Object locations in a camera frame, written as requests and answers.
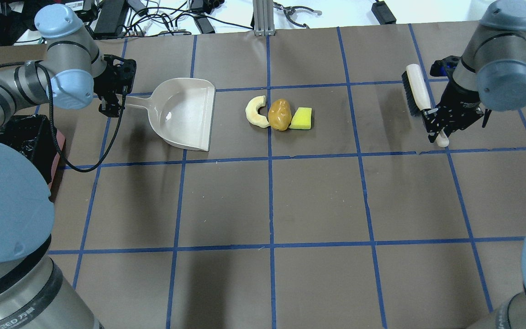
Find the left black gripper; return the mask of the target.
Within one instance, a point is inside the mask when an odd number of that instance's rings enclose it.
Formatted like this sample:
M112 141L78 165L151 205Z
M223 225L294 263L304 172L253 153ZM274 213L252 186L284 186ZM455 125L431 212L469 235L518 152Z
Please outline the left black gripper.
M94 77L93 91L101 102L99 112L108 118L119 118L126 96L133 89L137 62L115 55L104 55L103 60L105 68Z

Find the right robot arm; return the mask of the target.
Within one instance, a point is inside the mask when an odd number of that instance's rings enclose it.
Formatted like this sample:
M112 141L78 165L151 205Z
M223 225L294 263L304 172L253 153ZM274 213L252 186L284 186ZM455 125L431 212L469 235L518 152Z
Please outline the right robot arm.
M422 118L428 139L440 147L449 136L477 120L488 119L491 111L514 111L526 106L526 1L496 0L489 4L461 56L437 60L432 76L446 76L449 82L435 107L424 87L407 69L405 89L417 105L411 114ZM472 329L526 329L526 237L521 252L523 290Z

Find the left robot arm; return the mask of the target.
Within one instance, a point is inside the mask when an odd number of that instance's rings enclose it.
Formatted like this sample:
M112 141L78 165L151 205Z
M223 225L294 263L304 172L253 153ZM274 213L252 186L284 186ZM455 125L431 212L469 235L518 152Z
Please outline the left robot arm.
M120 118L136 62L104 55L68 6L50 4L35 16L47 41L43 61L0 65L0 129L18 110L48 104L56 154L55 106L80 110L97 95L100 112ZM0 143L0 329L101 329L102 323L48 256L54 206L50 188L23 154Z

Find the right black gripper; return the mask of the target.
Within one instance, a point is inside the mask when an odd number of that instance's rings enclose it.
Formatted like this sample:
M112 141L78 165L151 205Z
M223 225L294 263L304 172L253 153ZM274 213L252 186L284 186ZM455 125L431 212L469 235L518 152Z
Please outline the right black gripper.
M440 133L447 137L457 130L465 130L485 117L480 109L480 98L476 91L461 87L451 80L434 108L421 111L422 121L430 138Z

